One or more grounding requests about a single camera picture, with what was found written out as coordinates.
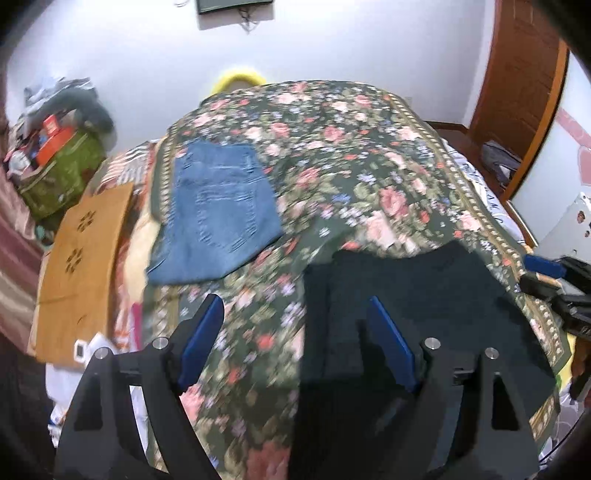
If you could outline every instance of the wooden door frame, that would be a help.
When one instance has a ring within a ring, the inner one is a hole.
[[[548,102],[546,103],[546,107],[544,108],[544,113],[542,114],[542,118],[540,119],[540,124],[538,125],[537,130],[535,131],[535,135],[533,140],[531,141],[530,147],[527,149],[525,156],[521,160],[521,165],[513,175],[513,178],[507,185],[507,188],[501,195],[501,204],[509,213],[509,216],[513,218],[515,223],[519,226],[523,236],[525,238],[525,242],[530,247],[537,247],[538,242],[535,240],[534,235],[527,227],[527,224],[524,222],[523,218],[519,215],[515,207],[513,206],[511,200],[515,196],[517,190],[525,180],[525,176],[533,166],[535,159],[538,156],[542,148],[542,144],[546,136],[548,135],[548,131],[552,126],[554,121],[554,116],[556,115],[556,110],[558,110],[558,104],[560,102],[560,97],[562,94],[562,89],[564,87],[564,81],[566,79],[566,70],[569,66],[569,48],[567,47],[564,40],[560,39],[558,44],[558,58],[556,60],[556,69],[554,71],[554,79],[552,80],[552,87],[550,89],[550,95],[548,96]]]
[[[472,121],[470,122],[470,127],[468,129],[468,137],[470,137],[471,139],[474,139],[476,125],[478,123],[478,120],[480,120],[480,116],[482,115],[485,98],[489,90],[492,88],[491,65],[494,64],[498,55],[497,45],[499,31],[501,29],[501,2],[502,0],[495,0],[495,26],[492,33],[491,53],[489,55],[488,65],[486,67],[484,81],[482,82],[482,88],[480,90],[478,103],[476,104],[476,109],[474,110],[474,115],[472,116]],[[538,125],[538,128],[534,134],[534,138],[531,141],[531,144],[527,152],[525,153],[524,158],[521,161],[520,167],[513,175],[513,178],[509,182],[509,185],[507,185],[507,188],[505,189],[500,198],[501,204],[503,205],[509,216],[513,218],[515,223],[517,223],[521,232],[523,233],[525,242],[531,247],[536,247],[537,242],[531,231],[527,228],[527,225],[525,224],[523,219],[520,217],[515,207],[513,207],[511,199],[514,197],[515,193],[521,186],[521,183],[524,181],[525,176],[534,164],[534,161],[541,150],[542,143],[544,142],[546,135],[550,130],[552,121],[554,120],[554,116],[556,114],[556,110],[558,109],[560,95],[562,94],[562,88],[564,86],[564,80],[566,78],[568,62],[569,49],[564,40],[560,39],[558,43],[558,58],[556,60],[554,79],[552,80],[550,95],[548,96],[548,102],[546,103],[544,113],[542,114],[542,117],[540,119],[540,124]]]

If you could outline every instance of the green bag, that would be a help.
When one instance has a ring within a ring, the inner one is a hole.
[[[19,186],[33,218],[39,222],[51,216],[51,226],[57,227],[104,159],[100,141],[89,132],[77,131],[37,175]]]

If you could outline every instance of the wooden door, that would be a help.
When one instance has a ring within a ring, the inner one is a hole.
[[[531,0],[496,0],[491,57],[469,129],[524,158],[553,84],[559,37]]]

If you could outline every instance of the white bedsheet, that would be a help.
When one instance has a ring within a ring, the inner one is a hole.
[[[493,218],[499,222],[499,224],[519,243],[524,244],[525,239],[523,237],[523,233],[521,230],[507,213],[505,208],[501,205],[501,201],[497,198],[497,196],[492,193],[484,178],[480,174],[480,172],[476,169],[474,165],[472,165],[468,159],[459,153],[457,150],[454,150],[447,142],[447,140],[442,139],[443,143],[447,149],[447,152],[452,156],[452,158],[456,161],[456,163],[464,172],[464,175],[472,185],[474,185],[474,189],[476,190],[477,194],[479,195],[482,203],[486,206],[487,210],[491,213]]]

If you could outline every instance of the blue gripper pad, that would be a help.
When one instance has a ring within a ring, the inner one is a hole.
[[[194,385],[199,380],[207,356],[222,328],[223,314],[223,301],[216,295],[203,314],[181,356],[181,374],[178,377],[177,384],[182,391],[187,391],[191,385]]]
[[[413,393],[418,384],[414,355],[376,296],[369,299],[367,324],[372,340],[384,352],[386,364],[396,383],[402,385],[409,393]]]
[[[538,272],[552,278],[563,278],[566,275],[566,268],[559,262],[538,257],[537,255],[527,254],[523,258],[523,265],[527,270]]]

